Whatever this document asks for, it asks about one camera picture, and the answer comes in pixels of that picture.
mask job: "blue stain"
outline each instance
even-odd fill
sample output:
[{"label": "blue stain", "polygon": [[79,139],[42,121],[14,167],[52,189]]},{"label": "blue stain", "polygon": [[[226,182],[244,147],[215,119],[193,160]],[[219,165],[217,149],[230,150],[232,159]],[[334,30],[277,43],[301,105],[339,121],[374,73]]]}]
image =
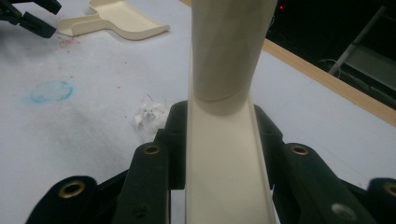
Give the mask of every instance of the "blue stain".
[{"label": "blue stain", "polygon": [[63,81],[48,81],[38,84],[30,94],[36,103],[59,102],[66,100],[73,93],[73,87]]}]

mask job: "white table surface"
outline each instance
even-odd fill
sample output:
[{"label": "white table surface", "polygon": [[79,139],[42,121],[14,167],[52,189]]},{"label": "white table surface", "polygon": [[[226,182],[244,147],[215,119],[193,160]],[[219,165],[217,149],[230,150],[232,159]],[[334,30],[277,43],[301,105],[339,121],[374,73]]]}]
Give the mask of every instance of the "white table surface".
[{"label": "white table surface", "polygon": [[[24,223],[66,177],[102,183],[124,171],[143,143],[134,128],[138,108],[187,99],[191,9],[177,0],[128,2],[171,30],[142,41],[111,31],[44,39],[0,21],[0,223]],[[16,7],[52,25],[91,14],[88,1],[60,3],[58,15]],[[43,83],[65,86],[43,93]],[[395,127],[266,52],[251,91],[285,142],[312,147],[340,178],[363,188],[374,177],[396,178]],[[37,93],[64,99],[39,103]],[[182,191],[172,213],[173,223],[184,223]]]}]

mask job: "cream plastic dustpan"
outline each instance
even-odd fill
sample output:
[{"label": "cream plastic dustpan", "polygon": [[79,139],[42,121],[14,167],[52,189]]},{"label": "cream plastic dustpan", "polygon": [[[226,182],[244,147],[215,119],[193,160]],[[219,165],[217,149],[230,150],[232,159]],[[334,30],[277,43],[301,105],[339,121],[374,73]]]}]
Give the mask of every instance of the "cream plastic dustpan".
[{"label": "cream plastic dustpan", "polygon": [[91,0],[95,14],[85,17],[61,19],[58,31],[63,35],[84,35],[99,30],[112,30],[131,40],[140,40],[170,29],[147,17],[124,0]]}]

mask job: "cream plastic tube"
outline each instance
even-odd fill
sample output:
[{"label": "cream plastic tube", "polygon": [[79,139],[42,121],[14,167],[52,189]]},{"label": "cream plastic tube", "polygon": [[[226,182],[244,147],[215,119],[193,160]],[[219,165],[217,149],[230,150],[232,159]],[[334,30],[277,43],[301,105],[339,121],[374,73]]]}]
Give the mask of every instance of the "cream plastic tube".
[{"label": "cream plastic tube", "polygon": [[193,92],[203,101],[248,97],[276,0],[193,0]]}]

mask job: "blue marker mark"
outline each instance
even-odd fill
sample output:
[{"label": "blue marker mark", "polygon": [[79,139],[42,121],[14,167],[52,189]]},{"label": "blue marker mark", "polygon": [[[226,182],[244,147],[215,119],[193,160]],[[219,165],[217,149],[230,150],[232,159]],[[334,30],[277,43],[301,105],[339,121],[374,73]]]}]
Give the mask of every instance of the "blue marker mark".
[{"label": "blue marker mark", "polygon": [[63,81],[48,81],[38,84],[30,97],[36,103],[59,102],[73,93],[73,87]]}]

